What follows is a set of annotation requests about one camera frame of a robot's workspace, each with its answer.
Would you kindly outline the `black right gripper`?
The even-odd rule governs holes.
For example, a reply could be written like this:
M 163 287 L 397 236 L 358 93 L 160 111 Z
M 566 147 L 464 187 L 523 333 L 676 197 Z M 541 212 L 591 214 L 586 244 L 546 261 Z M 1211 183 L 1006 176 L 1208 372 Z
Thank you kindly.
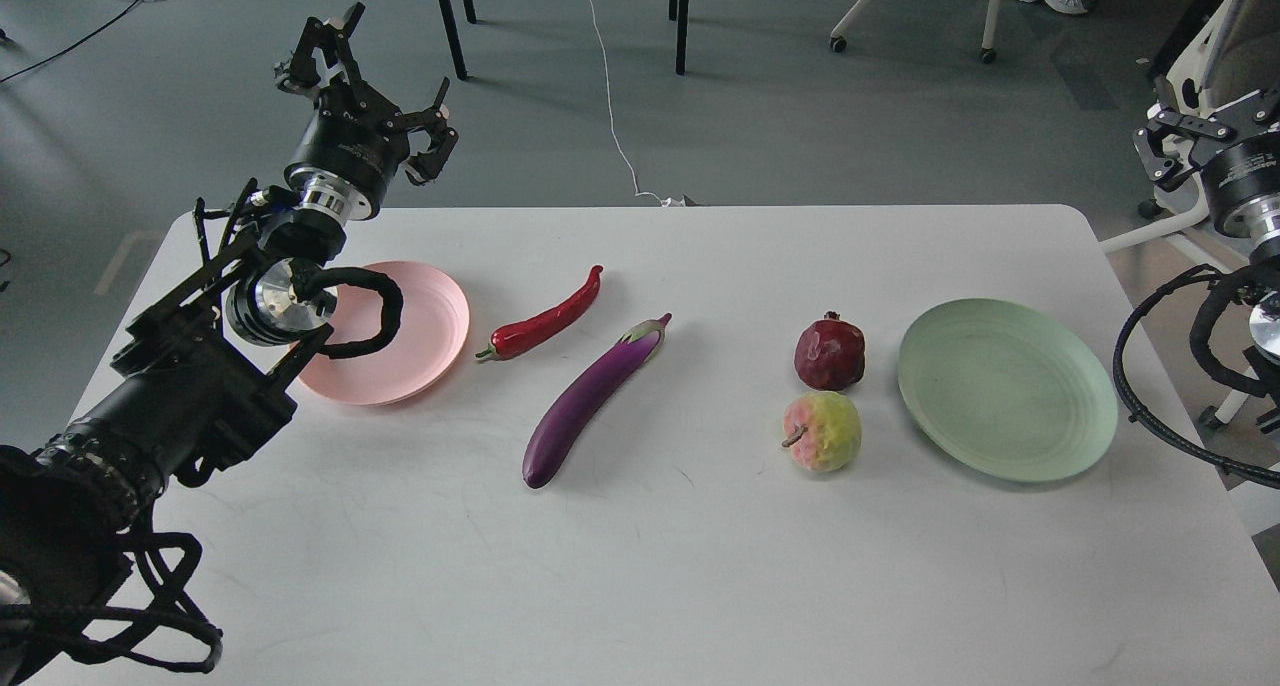
M 1276 247 L 1279 134 L 1270 133 L 1279 131 L 1277 86 L 1242 95 L 1211 116 L 1179 108 L 1166 77 L 1153 88 L 1156 111 L 1133 133 L 1148 180 L 1171 191 L 1199 172 L 1215 230 L 1252 247 Z

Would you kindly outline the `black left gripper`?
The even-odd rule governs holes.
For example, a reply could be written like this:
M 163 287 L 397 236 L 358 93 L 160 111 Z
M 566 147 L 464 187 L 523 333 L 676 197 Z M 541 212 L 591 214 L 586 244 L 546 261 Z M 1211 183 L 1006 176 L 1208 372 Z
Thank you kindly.
M 376 218 L 399 166 L 413 186 L 434 183 L 460 140 L 444 102 L 448 77 L 429 108 L 385 116 L 384 134 L 379 122 L 366 124 L 332 111 L 367 111 L 367 84 L 349 49 L 364 12 L 365 4 L 355 3 L 339 19 L 310 17 L 289 58 L 274 67 L 275 88 L 302 95 L 315 108 L 285 166 L 285 183 L 300 195 L 301 209 L 337 221 Z

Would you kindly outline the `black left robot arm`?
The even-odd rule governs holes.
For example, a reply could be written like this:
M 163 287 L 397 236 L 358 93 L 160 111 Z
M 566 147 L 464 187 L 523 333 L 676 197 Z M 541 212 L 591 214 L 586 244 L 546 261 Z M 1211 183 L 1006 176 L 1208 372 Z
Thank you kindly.
M 202 555 L 159 532 L 172 481 L 198 488 L 293 419 L 315 357 L 374 355 L 401 329 L 399 285 L 339 267 L 348 221 L 375 218 L 401 168 L 442 172 L 458 134 L 439 101 L 407 113 L 372 88 L 349 42 L 362 4 L 306 20 L 275 68 L 314 113 L 283 186 L 247 180 L 227 209 L 196 203 L 200 267 L 127 326 L 122 381 L 37 452 L 3 448 L 3 682 L 67 655 L 207 673 L 221 631 L 187 593 Z

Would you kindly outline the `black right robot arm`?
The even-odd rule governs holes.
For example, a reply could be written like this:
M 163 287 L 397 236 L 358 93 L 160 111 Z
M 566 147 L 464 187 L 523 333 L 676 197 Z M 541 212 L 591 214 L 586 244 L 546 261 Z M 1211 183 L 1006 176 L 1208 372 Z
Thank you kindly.
M 1112 355 L 1112 381 L 1132 422 L 1224 475 L 1276 489 L 1276 468 L 1248 465 L 1196 445 L 1175 433 L 1137 395 L 1125 371 L 1133 331 L 1161 299 L 1189 285 L 1207 285 L 1188 334 L 1192 357 L 1206 375 L 1233 393 L 1277 402 L 1279 165 L 1277 86 L 1253 90 L 1208 116 L 1160 108 L 1133 142 L 1146 175 L 1172 191 L 1198 177 L 1210 221 L 1226 238 L 1247 241 L 1248 262 L 1231 273 L 1197 265 L 1160 285 L 1121 326 Z M 1211 347 L 1215 326 L 1231 306 L 1247 306 L 1252 344 L 1244 349 L 1251 372 L 1222 363 Z

